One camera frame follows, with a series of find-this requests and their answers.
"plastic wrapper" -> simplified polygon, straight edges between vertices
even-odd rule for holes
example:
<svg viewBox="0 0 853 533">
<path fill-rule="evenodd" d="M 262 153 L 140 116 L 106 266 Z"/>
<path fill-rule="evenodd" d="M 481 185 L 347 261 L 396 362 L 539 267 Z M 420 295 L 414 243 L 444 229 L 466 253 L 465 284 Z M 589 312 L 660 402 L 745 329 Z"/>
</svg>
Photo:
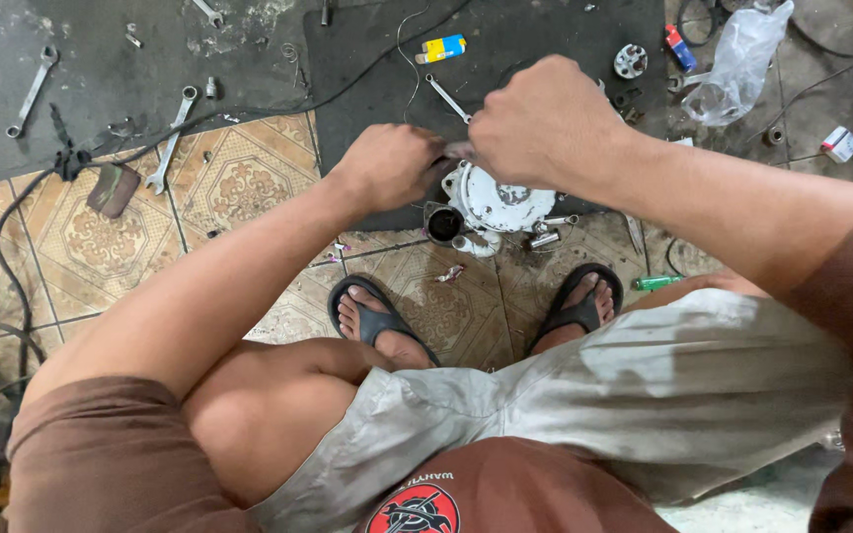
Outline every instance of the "plastic wrapper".
<svg viewBox="0 0 853 533">
<path fill-rule="evenodd" d="M 794 9 L 788 0 L 770 14 L 758 9 L 734 13 L 719 38 L 709 78 L 683 100 L 683 110 L 707 126 L 725 126 L 749 113 Z"/>
</svg>

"forearm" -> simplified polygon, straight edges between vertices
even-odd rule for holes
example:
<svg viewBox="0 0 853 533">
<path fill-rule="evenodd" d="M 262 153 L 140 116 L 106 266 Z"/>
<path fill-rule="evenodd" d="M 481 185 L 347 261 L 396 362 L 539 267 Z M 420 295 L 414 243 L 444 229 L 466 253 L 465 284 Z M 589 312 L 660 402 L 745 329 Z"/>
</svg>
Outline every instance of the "forearm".
<svg viewBox="0 0 853 533">
<path fill-rule="evenodd" d="M 603 186 L 575 187 L 583 180 L 573 178 L 569 191 L 668 229 L 773 296 L 805 280 L 853 229 L 851 182 L 636 132 L 618 150 L 626 157 L 609 158 Z"/>
<path fill-rule="evenodd" d="M 183 397 L 302 268 L 365 215 L 341 181 L 329 176 L 137 287 L 42 367 L 26 401 L 107 375 L 160 381 Z"/>
</svg>

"yellow and blue box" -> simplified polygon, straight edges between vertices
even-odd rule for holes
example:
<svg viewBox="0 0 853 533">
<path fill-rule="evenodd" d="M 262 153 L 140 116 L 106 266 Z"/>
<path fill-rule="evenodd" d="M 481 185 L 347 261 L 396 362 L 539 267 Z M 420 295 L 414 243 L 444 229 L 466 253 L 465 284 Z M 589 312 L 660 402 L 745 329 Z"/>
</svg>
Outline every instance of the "yellow and blue box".
<svg viewBox="0 0 853 533">
<path fill-rule="evenodd" d="M 463 54 L 466 51 L 466 39 L 463 34 L 434 39 L 424 42 L 423 51 L 424 53 L 417 54 L 417 63 L 420 65 L 436 63 Z"/>
</svg>

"grey shorts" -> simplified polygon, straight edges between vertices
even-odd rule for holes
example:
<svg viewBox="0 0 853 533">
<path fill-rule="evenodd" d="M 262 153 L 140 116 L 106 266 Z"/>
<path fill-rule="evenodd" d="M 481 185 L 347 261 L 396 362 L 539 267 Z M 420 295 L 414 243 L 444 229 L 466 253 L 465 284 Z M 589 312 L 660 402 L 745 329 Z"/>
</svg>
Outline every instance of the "grey shorts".
<svg viewBox="0 0 853 533">
<path fill-rule="evenodd" d="M 248 512 L 273 531 L 351 527 L 432 455 L 494 436 L 587 449 L 653 502 L 681 501 L 837 427 L 851 376 L 833 339 L 775 301 L 698 290 L 492 374 L 375 368 Z"/>
</svg>

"logo print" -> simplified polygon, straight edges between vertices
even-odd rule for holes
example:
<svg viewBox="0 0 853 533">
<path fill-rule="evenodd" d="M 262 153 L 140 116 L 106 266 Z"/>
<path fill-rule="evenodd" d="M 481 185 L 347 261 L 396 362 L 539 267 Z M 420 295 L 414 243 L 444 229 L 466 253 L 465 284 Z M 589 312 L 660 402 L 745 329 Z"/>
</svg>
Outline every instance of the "logo print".
<svg viewBox="0 0 853 533">
<path fill-rule="evenodd" d="M 408 487 L 374 513 L 367 533 L 459 533 L 460 510 L 443 489 L 429 483 Z"/>
</svg>

